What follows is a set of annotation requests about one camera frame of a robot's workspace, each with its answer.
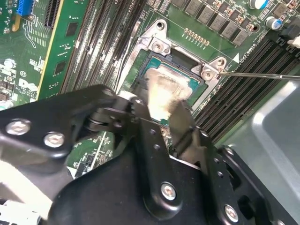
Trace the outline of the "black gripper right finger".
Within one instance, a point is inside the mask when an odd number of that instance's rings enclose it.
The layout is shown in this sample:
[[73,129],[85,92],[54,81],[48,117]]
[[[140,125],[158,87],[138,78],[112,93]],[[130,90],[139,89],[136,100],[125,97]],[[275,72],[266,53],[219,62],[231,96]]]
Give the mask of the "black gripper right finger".
[[171,155],[197,165],[205,216],[210,225],[277,225],[280,204],[231,148],[216,148],[196,124],[186,101],[172,103]]

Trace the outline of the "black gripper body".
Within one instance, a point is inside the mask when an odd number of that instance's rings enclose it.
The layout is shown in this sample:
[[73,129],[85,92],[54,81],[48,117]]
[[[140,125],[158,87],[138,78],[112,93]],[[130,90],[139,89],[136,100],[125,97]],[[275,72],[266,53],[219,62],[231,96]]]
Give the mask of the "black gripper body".
[[[165,225],[217,225],[219,219],[204,203],[202,172],[173,157],[169,159],[183,194],[181,211]],[[50,225],[160,225],[146,209],[137,157],[133,151],[70,182],[53,201]]]

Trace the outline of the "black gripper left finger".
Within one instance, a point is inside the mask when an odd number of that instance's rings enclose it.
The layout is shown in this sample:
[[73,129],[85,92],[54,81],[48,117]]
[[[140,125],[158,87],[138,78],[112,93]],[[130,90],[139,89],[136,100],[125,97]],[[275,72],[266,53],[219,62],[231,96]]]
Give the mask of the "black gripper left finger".
[[183,199],[158,124],[141,100],[121,98],[104,85],[2,111],[1,156],[31,172],[55,173],[77,141],[100,131],[115,135],[117,157],[126,151],[136,154],[148,212],[160,221],[177,215]]

